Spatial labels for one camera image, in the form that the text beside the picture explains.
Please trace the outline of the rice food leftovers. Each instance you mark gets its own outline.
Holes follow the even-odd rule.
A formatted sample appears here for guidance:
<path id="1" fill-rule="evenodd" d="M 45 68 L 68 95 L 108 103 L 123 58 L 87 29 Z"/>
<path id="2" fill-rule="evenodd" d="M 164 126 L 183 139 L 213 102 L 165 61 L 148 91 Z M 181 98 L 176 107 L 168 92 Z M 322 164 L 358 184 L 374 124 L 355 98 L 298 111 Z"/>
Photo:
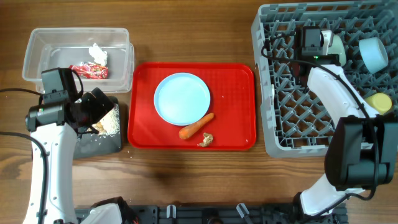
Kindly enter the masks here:
<path id="1" fill-rule="evenodd" d="M 100 121 L 94 124 L 93 127 L 99 132 L 99 135 L 115 136 L 120 134 L 119 106 L 115 105 L 114 108 Z"/>

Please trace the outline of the green bowl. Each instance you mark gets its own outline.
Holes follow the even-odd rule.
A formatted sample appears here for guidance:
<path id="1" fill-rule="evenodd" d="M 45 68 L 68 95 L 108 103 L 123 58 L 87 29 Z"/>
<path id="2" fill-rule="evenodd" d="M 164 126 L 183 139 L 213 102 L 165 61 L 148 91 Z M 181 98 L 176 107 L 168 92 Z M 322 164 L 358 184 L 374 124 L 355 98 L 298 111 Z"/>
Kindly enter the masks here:
<path id="1" fill-rule="evenodd" d="M 344 66 L 346 64 L 347 59 L 346 59 L 345 47 L 343 45 L 340 36 L 336 34 L 333 35 L 333 40 L 331 41 L 331 45 L 328 48 L 328 54 L 338 55 L 339 63 L 341 64 L 341 66 Z"/>

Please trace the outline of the red candy wrapper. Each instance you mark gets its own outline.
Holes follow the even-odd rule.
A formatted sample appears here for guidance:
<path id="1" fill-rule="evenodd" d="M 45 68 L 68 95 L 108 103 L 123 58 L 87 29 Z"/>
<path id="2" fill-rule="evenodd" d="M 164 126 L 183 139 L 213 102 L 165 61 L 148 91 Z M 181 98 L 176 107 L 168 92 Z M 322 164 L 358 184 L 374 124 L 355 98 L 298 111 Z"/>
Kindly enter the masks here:
<path id="1" fill-rule="evenodd" d="M 70 65 L 70 69 L 77 72 L 81 77 L 93 80 L 104 80 L 108 78 L 108 67 L 91 62 L 82 62 L 79 65 Z"/>

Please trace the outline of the white tissue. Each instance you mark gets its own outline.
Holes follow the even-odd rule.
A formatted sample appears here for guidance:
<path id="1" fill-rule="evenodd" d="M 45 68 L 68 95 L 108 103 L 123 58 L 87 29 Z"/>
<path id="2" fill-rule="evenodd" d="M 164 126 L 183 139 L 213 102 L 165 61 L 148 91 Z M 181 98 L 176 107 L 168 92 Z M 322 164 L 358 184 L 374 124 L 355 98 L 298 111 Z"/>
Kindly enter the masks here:
<path id="1" fill-rule="evenodd" d="M 97 43 L 94 43 L 91 47 L 89 47 L 88 51 L 93 57 L 94 63 L 97 63 L 101 66 L 106 66 L 108 61 L 107 51 L 102 50 Z"/>

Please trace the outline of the light blue bowl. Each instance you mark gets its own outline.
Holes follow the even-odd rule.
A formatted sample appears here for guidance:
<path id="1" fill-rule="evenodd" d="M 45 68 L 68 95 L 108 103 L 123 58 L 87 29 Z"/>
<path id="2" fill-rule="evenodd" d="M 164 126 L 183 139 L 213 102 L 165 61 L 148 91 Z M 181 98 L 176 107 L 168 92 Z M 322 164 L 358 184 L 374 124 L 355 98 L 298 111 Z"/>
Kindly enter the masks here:
<path id="1" fill-rule="evenodd" d="M 361 58 L 370 73 L 376 73 L 386 68 L 389 62 L 382 41 L 377 37 L 359 41 Z"/>

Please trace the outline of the yellow plastic cup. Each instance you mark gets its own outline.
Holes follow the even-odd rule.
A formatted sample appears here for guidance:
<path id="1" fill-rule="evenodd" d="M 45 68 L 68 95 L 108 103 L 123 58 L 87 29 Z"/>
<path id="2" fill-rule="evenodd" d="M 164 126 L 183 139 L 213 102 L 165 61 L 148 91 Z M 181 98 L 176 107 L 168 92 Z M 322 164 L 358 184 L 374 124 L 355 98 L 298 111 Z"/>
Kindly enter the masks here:
<path id="1" fill-rule="evenodd" d="M 386 114 L 392 108 L 392 100 L 385 93 L 375 93 L 364 100 L 369 106 L 378 111 L 380 115 Z"/>

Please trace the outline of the light blue plate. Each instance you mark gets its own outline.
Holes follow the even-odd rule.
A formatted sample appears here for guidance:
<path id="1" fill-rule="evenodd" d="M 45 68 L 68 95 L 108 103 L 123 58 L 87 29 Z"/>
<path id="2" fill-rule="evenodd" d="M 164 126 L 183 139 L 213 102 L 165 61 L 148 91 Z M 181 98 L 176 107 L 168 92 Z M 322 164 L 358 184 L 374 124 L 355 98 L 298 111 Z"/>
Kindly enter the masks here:
<path id="1" fill-rule="evenodd" d="M 167 123 L 176 126 L 193 124 L 206 115 L 211 103 L 207 84 L 191 73 L 174 73 L 155 89 L 154 107 Z"/>

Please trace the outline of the orange carrot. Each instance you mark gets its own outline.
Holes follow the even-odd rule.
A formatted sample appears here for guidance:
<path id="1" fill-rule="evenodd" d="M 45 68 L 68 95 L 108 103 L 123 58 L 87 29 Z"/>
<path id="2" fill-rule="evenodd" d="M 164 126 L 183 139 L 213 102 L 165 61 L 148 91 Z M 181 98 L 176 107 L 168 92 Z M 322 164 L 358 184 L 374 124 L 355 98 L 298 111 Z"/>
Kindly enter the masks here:
<path id="1" fill-rule="evenodd" d="M 191 138 L 199 129 L 201 129 L 205 124 L 209 123 L 214 117 L 215 115 L 213 113 L 209 113 L 197 122 L 182 128 L 178 133 L 180 139 L 186 140 Z"/>

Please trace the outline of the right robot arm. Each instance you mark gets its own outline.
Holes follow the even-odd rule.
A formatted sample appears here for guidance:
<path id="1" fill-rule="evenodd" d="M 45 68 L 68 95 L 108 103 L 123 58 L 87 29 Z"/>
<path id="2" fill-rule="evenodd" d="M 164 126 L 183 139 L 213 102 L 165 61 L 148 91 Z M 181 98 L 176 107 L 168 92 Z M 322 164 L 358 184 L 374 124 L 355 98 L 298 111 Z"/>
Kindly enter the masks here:
<path id="1" fill-rule="evenodd" d="M 325 173 L 294 197 L 291 218 L 319 220 L 348 200 L 371 200 L 394 176 L 397 117 L 381 115 L 352 87 L 341 67 L 297 61 L 294 77 L 321 100 L 335 130 L 325 155 Z"/>

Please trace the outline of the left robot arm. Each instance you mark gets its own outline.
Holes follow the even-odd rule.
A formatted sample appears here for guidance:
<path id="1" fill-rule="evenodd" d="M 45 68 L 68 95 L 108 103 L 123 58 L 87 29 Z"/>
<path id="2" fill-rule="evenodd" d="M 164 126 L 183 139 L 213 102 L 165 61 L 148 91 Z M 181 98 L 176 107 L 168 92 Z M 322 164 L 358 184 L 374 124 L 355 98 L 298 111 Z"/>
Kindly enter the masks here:
<path id="1" fill-rule="evenodd" d="M 57 88 L 40 97 L 25 118 L 32 142 L 32 180 L 24 223 L 78 223 L 73 203 L 73 155 L 80 128 L 90 128 L 114 108 L 99 88 Z"/>

